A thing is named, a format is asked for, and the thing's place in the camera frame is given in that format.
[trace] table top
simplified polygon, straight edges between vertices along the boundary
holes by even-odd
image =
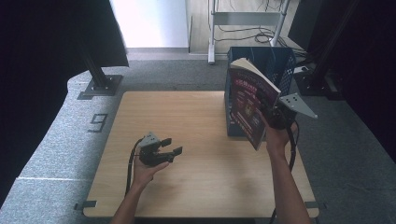
[[[112,217],[125,193],[135,142],[154,132],[183,147],[140,198],[137,217],[270,217],[275,207],[265,142],[258,151],[226,131],[224,91],[125,92],[87,201],[87,217]],[[305,202],[315,197],[297,150],[293,176]],[[317,217],[318,209],[309,208]]]

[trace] white panel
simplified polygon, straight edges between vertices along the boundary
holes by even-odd
[[[186,0],[111,0],[126,48],[187,48]]]

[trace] forearm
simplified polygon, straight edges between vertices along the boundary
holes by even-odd
[[[279,223],[310,223],[309,215],[285,156],[270,154],[270,159]]]
[[[134,214],[143,189],[132,186],[122,201],[119,209],[111,219],[111,224],[134,223]]]

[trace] black fabric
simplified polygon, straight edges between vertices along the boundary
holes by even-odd
[[[108,1],[2,1],[0,22],[2,203],[61,108],[67,80],[87,70],[76,34],[98,66],[128,62]]]

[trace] book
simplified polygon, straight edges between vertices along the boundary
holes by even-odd
[[[265,136],[262,111],[274,108],[281,91],[245,58],[230,64],[229,75],[231,117],[241,127],[254,149],[258,150]]]

